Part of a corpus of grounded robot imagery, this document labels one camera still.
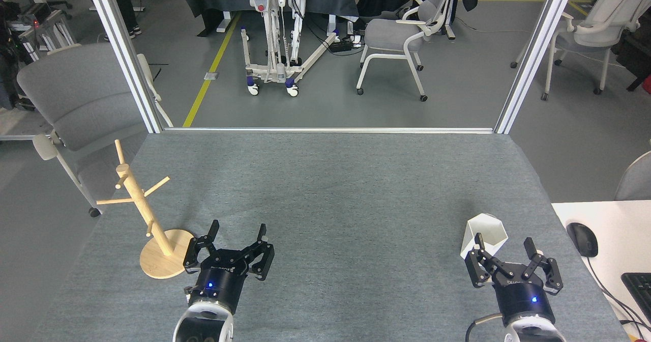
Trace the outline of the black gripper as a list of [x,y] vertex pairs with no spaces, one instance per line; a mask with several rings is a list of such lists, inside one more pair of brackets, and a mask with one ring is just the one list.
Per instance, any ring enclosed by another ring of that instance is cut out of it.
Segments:
[[[470,281],[475,288],[482,287],[496,273],[493,288],[495,289],[498,309],[503,316],[503,326],[508,326],[516,319],[538,315],[555,324],[556,319],[547,294],[558,294],[563,288],[562,277],[557,261],[544,256],[537,249],[531,237],[525,238],[523,245],[530,263],[521,274],[521,279],[511,277],[511,271],[506,263],[489,254],[485,249],[482,233],[475,234],[475,244],[465,256],[465,265],[469,272]],[[544,282],[535,275],[537,268],[545,273]]]
[[[267,225],[262,223],[256,242],[244,248],[244,256],[239,251],[217,250],[214,240],[219,230],[219,221],[214,219],[209,233],[191,238],[183,260],[186,273],[200,271],[196,285],[186,290],[188,305],[200,301],[218,302],[235,314],[240,294],[247,273],[253,273],[257,279],[267,278],[275,256],[274,245],[268,242]],[[209,251],[201,265],[197,257],[205,248]]]

